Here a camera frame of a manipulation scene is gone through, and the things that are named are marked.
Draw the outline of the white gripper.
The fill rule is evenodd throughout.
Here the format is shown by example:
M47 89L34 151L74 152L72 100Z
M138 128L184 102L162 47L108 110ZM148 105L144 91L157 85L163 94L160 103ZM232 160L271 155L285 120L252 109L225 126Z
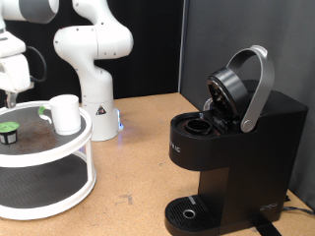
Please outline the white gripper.
M16 106L17 93L31 87L29 63L23 54L0 59L0 89L6 91L5 106Z

